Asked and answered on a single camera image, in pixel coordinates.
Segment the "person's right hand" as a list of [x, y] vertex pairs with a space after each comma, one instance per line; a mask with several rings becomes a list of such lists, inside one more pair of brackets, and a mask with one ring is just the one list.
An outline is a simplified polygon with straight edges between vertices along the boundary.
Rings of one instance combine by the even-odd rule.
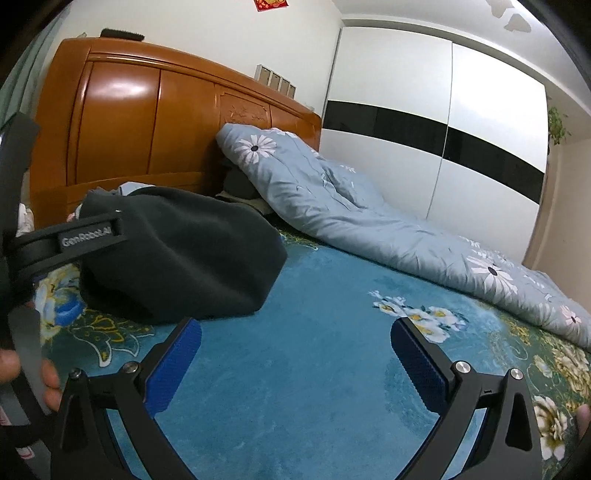
[[591, 409], [588, 404], [581, 405], [576, 411], [578, 437], [582, 439], [591, 423]]

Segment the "person's left hand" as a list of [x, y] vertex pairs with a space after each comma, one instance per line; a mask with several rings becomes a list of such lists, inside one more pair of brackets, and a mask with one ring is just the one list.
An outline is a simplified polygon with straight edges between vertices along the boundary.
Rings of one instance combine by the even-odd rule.
[[21, 375], [25, 379], [36, 378], [43, 385], [42, 399], [45, 405], [54, 412], [57, 412], [62, 399], [60, 378], [55, 365], [48, 359], [41, 360], [38, 372], [33, 374], [31, 370], [24, 370], [21, 358], [14, 350], [1, 350], [1, 384], [9, 384], [16, 381]]

